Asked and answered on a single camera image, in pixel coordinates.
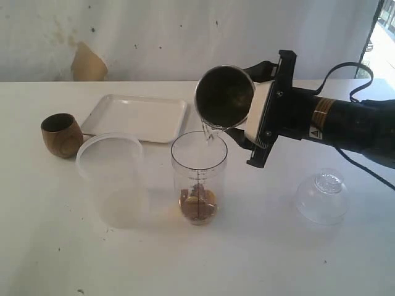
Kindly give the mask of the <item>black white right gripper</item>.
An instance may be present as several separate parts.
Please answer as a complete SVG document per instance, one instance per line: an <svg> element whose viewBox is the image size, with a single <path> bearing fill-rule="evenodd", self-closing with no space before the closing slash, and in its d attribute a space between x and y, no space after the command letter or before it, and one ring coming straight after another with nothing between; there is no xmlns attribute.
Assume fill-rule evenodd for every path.
<svg viewBox="0 0 395 296"><path fill-rule="evenodd" d="M297 55L279 51L279 61L265 60L244 71L256 83L245 130L230 128L237 145L252 151L248 165L263 168L279 136L302 139L307 135L315 107L313 90L293 86Z"/></svg>

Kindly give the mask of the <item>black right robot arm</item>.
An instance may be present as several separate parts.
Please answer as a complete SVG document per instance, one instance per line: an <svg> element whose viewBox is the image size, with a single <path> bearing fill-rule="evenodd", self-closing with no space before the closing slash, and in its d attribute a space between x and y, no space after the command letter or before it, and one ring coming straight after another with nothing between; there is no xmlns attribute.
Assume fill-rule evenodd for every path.
<svg viewBox="0 0 395 296"><path fill-rule="evenodd" d="M252 152L249 165L264 167L277 137L284 136L356 152L394 168L393 100L355 99L354 94L370 86L370 82L352 90L348 101L320 96L322 87L294 87L297 55L288 50L280 50L279 55L277 64L265 61L247 70L254 81L269 83L263 106L250 105L249 110L259 117L251 125L253 131L226 131L240 147Z"/></svg>

